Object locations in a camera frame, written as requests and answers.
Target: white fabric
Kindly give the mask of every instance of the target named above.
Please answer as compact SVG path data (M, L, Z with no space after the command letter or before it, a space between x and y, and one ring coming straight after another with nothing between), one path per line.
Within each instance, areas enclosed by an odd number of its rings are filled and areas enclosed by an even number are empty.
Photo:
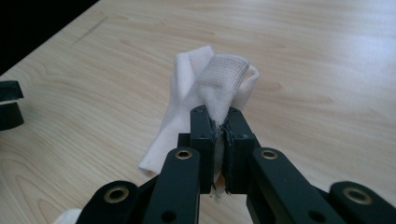
M81 209L74 208L67 210L53 224L76 224L79 214L81 214Z
M248 60L236 55L215 54L206 46L180 53L171 79L170 103L160 131L139 163L146 175L161 172L167 153L177 147L179 133L190 132L190 111L205 105L217 126L233 106L242 110L259 73ZM215 150L215 176L220 173L222 143Z

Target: wood grain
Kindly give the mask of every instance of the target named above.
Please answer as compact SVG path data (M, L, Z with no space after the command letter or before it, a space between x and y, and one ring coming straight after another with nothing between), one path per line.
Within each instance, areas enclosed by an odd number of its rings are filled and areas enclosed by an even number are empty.
M0 223L51 223L104 184L148 180L177 53L211 45L261 77L244 114L315 186L359 182L396 205L393 1L103 0L2 80L25 124L0 133ZM243 196L201 199L201 223L249 223Z

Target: black plastic part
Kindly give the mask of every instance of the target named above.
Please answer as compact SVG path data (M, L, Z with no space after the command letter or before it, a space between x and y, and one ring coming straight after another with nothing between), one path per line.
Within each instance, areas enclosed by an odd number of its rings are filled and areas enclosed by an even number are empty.
M131 214L131 222L128 224L142 223L157 180L158 176L155 176L137 189L136 205L134 206L133 212Z
M345 223L280 151L255 149L250 168L276 223Z
M143 223L198 223L199 164L200 154L193 148L168 153Z
M271 207L262 195L262 190L253 178L247 191L247 210L254 224L274 224L276 219Z
M127 224L131 223L131 214L136 202L137 186L126 181L115 181L104 185L93 195L91 200L82 210L77 224Z
M0 102L18 100L21 98L23 98L23 93L18 81L0 82Z
M177 147L189 147L190 146L190 134L180 133L177 139Z
M232 194L246 194L250 179L248 157L260 144L238 109L230 107L228 117L221 128L225 134L222 166L225 189Z
M23 117L17 103L0 105L0 131L12 129L23 124Z
M348 223L396 223L395 208L357 183L346 181L333 184L329 203Z
M324 191L323 189L318 189L317 187L314 186L314 188L318 191L318 193L320 194L320 196L322 196L322 198L326 201L329 200L329 193Z
M217 140L215 122L210 119L204 105L195 107L191 112L190 147L201 154L201 193L210 193L213 185L215 144Z
M0 102L23 98L18 81L0 82ZM0 131L8 130L23 124L23 117L17 103L0 105Z

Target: table surface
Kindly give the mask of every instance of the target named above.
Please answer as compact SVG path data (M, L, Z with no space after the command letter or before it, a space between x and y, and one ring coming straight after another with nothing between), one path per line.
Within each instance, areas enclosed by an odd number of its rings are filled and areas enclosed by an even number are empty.
M51 223L137 168L177 53L211 45L261 73L244 115L320 189L361 183L396 205L393 1L102 0L1 77L25 123L0 132L0 223ZM251 222L241 195L201 197L201 223Z

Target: light wood tabletop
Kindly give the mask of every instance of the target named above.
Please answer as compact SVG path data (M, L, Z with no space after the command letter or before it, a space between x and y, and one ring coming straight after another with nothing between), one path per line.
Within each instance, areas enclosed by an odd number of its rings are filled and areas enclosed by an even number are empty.
M179 52L210 45L261 76L243 111L326 191L350 180L396 205L394 1L102 0L0 77L25 123L0 132L0 223L52 223L137 168ZM200 223L251 223L245 196L201 196Z

